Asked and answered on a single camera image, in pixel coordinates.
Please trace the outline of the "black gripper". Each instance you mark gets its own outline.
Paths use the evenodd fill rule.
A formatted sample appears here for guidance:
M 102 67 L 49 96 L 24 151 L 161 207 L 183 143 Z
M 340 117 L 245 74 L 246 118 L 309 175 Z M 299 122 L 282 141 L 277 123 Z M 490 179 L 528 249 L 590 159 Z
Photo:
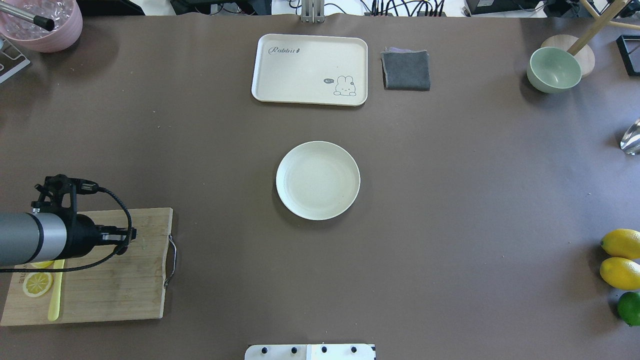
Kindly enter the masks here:
M 105 245 L 114 246 L 114 255 L 123 255 L 130 246 L 130 240 L 137 238 L 137 229 L 134 227 L 103 226 L 101 232 L 93 220 L 83 214 L 62 212 L 62 223 L 66 228 L 62 259 L 80 258 L 86 256 L 94 247 Z

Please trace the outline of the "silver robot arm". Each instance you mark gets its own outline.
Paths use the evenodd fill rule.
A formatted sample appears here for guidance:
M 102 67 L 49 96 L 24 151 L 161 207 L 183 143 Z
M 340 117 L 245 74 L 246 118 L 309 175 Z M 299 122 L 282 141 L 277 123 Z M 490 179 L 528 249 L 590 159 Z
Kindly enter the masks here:
M 0 264 L 14 266 L 81 258 L 97 246 L 114 245 L 121 255 L 137 229 L 98 225 L 84 214 L 64 219 L 53 213 L 2 213 Z

